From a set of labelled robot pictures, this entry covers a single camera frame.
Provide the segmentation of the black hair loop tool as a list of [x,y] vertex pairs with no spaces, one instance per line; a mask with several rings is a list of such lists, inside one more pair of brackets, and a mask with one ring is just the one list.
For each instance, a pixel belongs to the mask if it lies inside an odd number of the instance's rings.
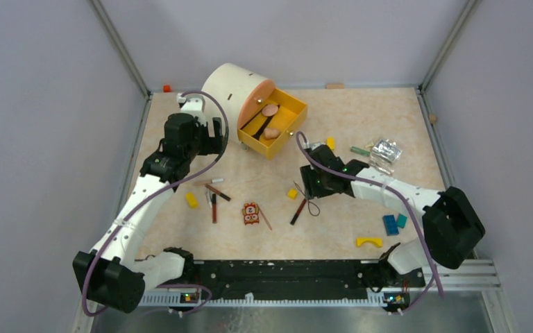
[[305,193],[305,190],[302,189],[302,187],[297,182],[294,182],[294,185],[295,185],[295,188],[297,189],[297,191],[299,193],[301,193],[303,198],[305,199],[306,204],[307,204],[308,212],[314,217],[319,216],[321,214],[320,207],[312,199],[309,199],[307,197],[307,194]]

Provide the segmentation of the black makeup brush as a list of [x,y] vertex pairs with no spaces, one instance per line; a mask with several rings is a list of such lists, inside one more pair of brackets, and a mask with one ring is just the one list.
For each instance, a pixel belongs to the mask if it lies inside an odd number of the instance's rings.
[[266,128],[268,127],[268,125],[270,124],[271,120],[272,120],[273,116],[269,116],[266,118],[265,122],[261,125],[261,127],[258,129],[258,131],[252,135],[252,137],[256,140],[259,140],[261,135],[263,134],[263,132],[266,130]]

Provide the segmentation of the cream round drawer organizer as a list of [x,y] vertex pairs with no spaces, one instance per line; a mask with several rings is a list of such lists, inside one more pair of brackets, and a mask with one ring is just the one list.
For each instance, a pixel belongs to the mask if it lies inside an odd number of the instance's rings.
[[[237,144],[272,160],[290,140],[307,118],[308,106],[300,99],[279,89],[270,78],[261,76],[232,63],[217,67],[206,79],[201,90],[214,97],[226,113],[229,135],[228,143]],[[259,140],[252,137],[261,125],[239,128],[267,104],[279,105],[268,127],[277,128],[277,139]]]

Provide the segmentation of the beige makeup sponge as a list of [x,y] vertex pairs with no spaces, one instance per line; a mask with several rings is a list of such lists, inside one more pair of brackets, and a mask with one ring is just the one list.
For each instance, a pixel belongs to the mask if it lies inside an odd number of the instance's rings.
[[277,128],[267,127],[264,129],[263,135],[266,140],[277,139],[281,132]]

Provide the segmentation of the thin black stick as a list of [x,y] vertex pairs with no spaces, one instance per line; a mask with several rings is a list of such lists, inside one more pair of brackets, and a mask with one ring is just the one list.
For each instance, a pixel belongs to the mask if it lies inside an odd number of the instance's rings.
[[268,116],[265,116],[262,111],[257,111],[252,117],[250,117],[243,125],[239,128],[243,130],[245,127],[252,127],[254,123],[264,122]]

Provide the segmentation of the pink round powder puff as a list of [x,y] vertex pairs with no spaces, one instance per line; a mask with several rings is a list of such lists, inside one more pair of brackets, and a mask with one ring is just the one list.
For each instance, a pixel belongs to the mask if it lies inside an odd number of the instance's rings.
[[279,111],[279,108],[279,105],[267,104],[261,109],[261,114],[265,117],[272,117]]

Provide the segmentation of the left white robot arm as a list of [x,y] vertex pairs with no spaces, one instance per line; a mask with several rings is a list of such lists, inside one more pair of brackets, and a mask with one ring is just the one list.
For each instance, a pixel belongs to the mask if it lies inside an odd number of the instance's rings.
[[164,137],[143,162],[118,216],[91,250],[78,252],[72,262],[81,307],[88,317],[100,314],[90,310],[90,302],[101,305],[102,311],[113,308],[130,313],[145,292],[164,282],[186,287],[194,280],[194,267],[177,250],[140,261],[135,258],[160,208],[180,185],[209,171],[228,145],[228,117],[211,94],[183,92],[177,102],[179,112],[168,116]]

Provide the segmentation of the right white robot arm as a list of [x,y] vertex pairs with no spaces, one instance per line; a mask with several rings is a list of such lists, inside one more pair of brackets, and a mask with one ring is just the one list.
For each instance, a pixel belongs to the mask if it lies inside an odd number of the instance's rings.
[[438,190],[411,185],[360,160],[343,162],[329,146],[308,148],[301,131],[294,138],[308,161],[300,169],[308,199],[345,194],[377,202],[411,220],[416,238],[388,251],[379,267],[380,279],[397,286],[409,272],[429,266],[442,296],[437,267],[459,268],[486,233],[466,194],[454,186]]

